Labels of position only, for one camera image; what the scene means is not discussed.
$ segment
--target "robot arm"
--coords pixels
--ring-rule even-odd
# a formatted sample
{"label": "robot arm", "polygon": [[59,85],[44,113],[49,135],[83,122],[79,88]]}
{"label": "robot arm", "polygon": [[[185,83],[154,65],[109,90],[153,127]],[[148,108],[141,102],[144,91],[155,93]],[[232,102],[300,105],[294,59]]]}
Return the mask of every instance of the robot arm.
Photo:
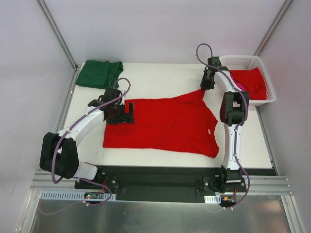
{"label": "robot arm", "polygon": [[216,69],[206,67],[201,88],[214,89],[216,83],[224,91],[220,120],[225,128],[225,156],[220,175],[210,183],[210,188],[224,193],[226,185],[237,185],[243,179],[241,168],[236,160],[240,161],[241,133],[248,111],[249,95],[236,86],[227,67],[221,65],[218,57],[209,58],[208,64]]}
{"label": "robot arm", "polygon": [[125,113],[124,105],[120,104],[121,99],[113,101],[120,94],[121,91],[117,89],[107,88],[104,95],[91,101],[85,112],[68,128],[58,133],[47,133],[43,138],[40,167],[43,170],[52,171],[54,151],[63,137],[61,149],[57,151],[54,173],[66,179],[75,177],[93,180],[98,169],[94,165],[79,161],[77,147],[97,125],[105,120],[107,124],[134,123],[133,104],[130,103],[129,113]]}

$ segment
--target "white surface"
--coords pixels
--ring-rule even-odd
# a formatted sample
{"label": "white surface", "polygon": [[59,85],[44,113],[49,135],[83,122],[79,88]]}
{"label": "white surface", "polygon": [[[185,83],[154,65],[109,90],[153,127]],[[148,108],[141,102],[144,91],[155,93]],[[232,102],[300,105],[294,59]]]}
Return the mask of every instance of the white surface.
{"label": "white surface", "polygon": [[[203,69],[202,65],[190,64],[124,64],[120,77],[127,77],[132,84],[127,99],[172,98],[197,90]],[[120,81],[120,90],[126,89],[127,82]],[[65,125],[71,124],[91,100],[103,93],[104,90],[76,86]],[[225,153],[225,130],[219,120],[222,98],[223,94],[217,86],[207,91],[204,98],[219,121],[215,137],[220,150],[215,159],[201,154],[165,150],[103,148],[105,123],[96,127],[81,142],[78,147],[79,159],[101,165],[220,167]],[[249,109],[249,117],[243,128],[241,163],[245,167],[271,168],[255,107]]]}
{"label": "white surface", "polygon": [[0,1],[0,232],[17,232],[72,68],[36,1]]}
{"label": "white surface", "polygon": [[229,70],[248,70],[255,68],[260,70],[267,88],[267,99],[249,100],[250,105],[260,106],[264,103],[271,103],[276,100],[276,94],[274,92],[270,76],[260,57],[250,55],[225,55],[221,56],[219,59],[222,65],[228,67]]}
{"label": "white surface", "polygon": [[260,107],[281,175],[311,232],[311,1],[294,1],[262,54],[277,99]]}
{"label": "white surface", "polygon": [[215,55],[254,54],[284,0],[46,2],[81,64],[198,63],[195,48],[203,42]]}

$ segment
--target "purple cable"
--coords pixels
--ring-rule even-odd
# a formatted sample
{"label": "purple cable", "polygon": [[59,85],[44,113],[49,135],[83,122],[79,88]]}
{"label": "purple cable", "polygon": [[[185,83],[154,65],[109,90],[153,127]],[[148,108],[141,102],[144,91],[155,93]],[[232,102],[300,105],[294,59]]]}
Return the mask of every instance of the purple cable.
{"label": "purple cable", "polygon": [[[89,112],[87,113],[87,115],[93,113],[93,112],[96,111],[97,109],[100,109],[100,108],[102,108],[102,107],[105,107],[105,106],[107,106],[107,105],[109,105],[109,104],[115,102],[116,100],[121,99],[123,96],[125,96],[125,95],[128,93],[128,91],[129,91],[130,88],[131,88],[131,83],[130,83],[130,81],[129,81],[127,78],[119,78],[118,80],[115,81],[115,83],[113,84],[113,87],[118,83],[119,80],[122,80],[122,79],[123,79],[123,80],[126,80],[126,81],[128,82],[128,88],[127,88],[127,90],[126,90],[122,95],[120,95],[119,97],[115,98],[114,100],[111,100],[111,101],[109,101],[109,102],[107,102],[107,103],[103,103],[102,105],[99,105],[98,107],[92,109],[91,111],[89,111]],[[69,130],[71,131],[77,124],[80,123],[81,120],[83,120],[85,117],[87,117],[87,115],[83,115],[82,117],[80,117],[76,122],[74,122],[74,123],[70,126]],[[59,141],[57,142],[56,147],[55,147],[55,150],[54,150],[53,159],[52,159],[52,181],[53,181],[53,183],[59,183],[59,182],[62,180],[62,177],[59,178],[58,180],[55,179],[55,162],[56,162],[57,151],[59,150],[60,144],[62,143],[62,141],[64,140],[64,138],[66,137],[67,134],[68,134],[68,131],[66,131],[66,132],[61,136],[61,138],[60,138]]]}
{"label": "purple cable", "polygon": [[243,102],[244,102],[244,104],[245,104],[245,116],[244,116],[244,119],[243,119],[239,124],[237,124],[237,126],[236,126],[236,128],[235,128],[236,131],[235,131],[235,133],[234,133],[234,134],[235,134],[235,137],[234,137],[234,157],[235,157],[235,160],[236,160],[237,164],[239,165],[239,167],[241,168],[241,170],[242,170],[242,171],[244,172],[244,174],[246,175],[247,180],[248,180],[248,184],[247,184],[247,189],[246,189],[246,192],[245,192],[244,196],[235,204],[235,205],[237,205],[238,203],[240,203],[240,202],[246,197],[246,195],[247,195],[248,192],[249,192],[249,188],[250,188],[250,184],[251,184],[251,182],[250,182],[251,180],[250,180],[250,178],[249,178],[248,173],[247,173],[247,172],[245,171],[245,169],[242,167],[241,163],[239,162],[239,160],[238,160],[238,158],[237,158],[237,156],[236,156],[236,154],[237,154],[237,137],[238,137],[237,129],[238,129],[239,126],[241,126],[241,125],[247,120],[247,116],[248,116],[248,106],[247,106],[247,102],[246,102],[246,99],[245,99],[243,93],[242,93],[239,89],[237,89],[237,88],[234,86],[234,84],[232,83],[231,79],[230,79],[222,70],[218,69],[217,67],[211,66],[211,65],[209,65],[209,64],[207,64],[207,63],[205,63],[205,62],[203,62],[203,61],[199,58],[198,50],[199,50],[199,48],[200,48],[202,45],[208,46],[208,47],[210,48],[211,56],[213,56],[211,46],[208,45],[208,44],[202,43],[202,44],[199,44],[198,47],[196,47],[196,58],[199,60],[199,62],[201,62],[203,65],[206,65],[208,68],[211,68],[211,69],[214,69],[214,70],[216,70],[216,71],[221,72],[221,73],[227,78],[227,80],[229,81],[229,83],[230,83],[230,85],[232,86],[232,88],[233,88],[234,90],[236,90],[236,91],[241,95],[241,97],[242,97],[242,99],[243,99]]}

